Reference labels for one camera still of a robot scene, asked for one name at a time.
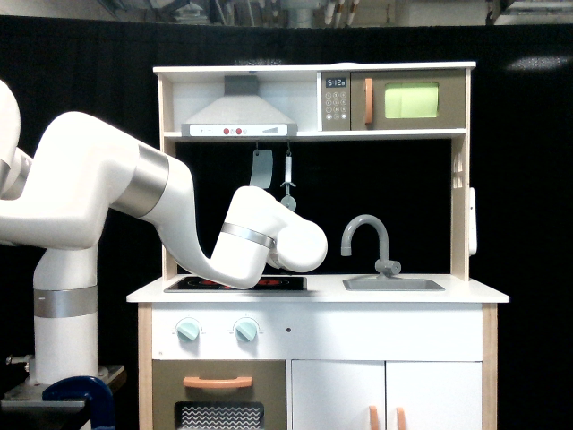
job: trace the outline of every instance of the stove burner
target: stove burner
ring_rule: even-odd
[[[268,276],[263,277],[249,289],[231,288],[213,280],[189,276],[166,289],[174,291],[305,291],[306,278],[302,276]]]

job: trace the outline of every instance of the black backdrop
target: black backdrop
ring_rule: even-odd
[[[560,67],[509,67],[526,57],[544,65],[558,58]],[[471,184],[479,250],[471,276],[512,297],[500,306],[499,429],[570,428],[573,27],[279,30],[0,17],[0,79],[20,103],[20,147],[30,155],[50,121],[70,110],[158,147],[155,65],[425,61],[477,62]],[[280,198],[287,147],[261,147],[274,151],[270,191]],[[195,178],[206,254],[232,192],[249,181],[253,149],[178,148]],[[297,212],[329,239],[318,273],[373,271],[372,232],[358,231],[353,258],[338,255],[344,226],[360,213],[384,221],[390,257],[404,271],[449,270],[448,142],[294,143],[292,151]],[[0,246],[0,357],[33,351],[31,282],[41,255]],[[153,227],[111,211],[99,248],[99,354],[101,363],[127,369],[118,430],[137,428],[137,315],[125,296],[158,276]],[[1,392],[25,377],[17,367],[1,368]]]

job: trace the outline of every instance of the play kitchen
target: play kitchen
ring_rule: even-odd
[[[170,155],[194,142],[450,140],[450,271],[402,273],[375,213],[328,237],[329,253],[354,259],[355,231],[376,236],[371,273],[319,267],[239,290],[179,273],[164,250],[163,277],[127,297],[139,307],[141,430],[497,428],[497,304],[509,298],[469,278],[474,67],[154,70]]]

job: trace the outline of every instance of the zigzag pattern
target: zigzag pattern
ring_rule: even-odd
[[[259,430],[261,418],[262,408],[185,406],[181,409],[180,430]]]

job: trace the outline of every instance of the digital clock display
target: digital clock display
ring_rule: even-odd
[[[327,78],[326,88],[344,88],[346,87],[346,78]]]

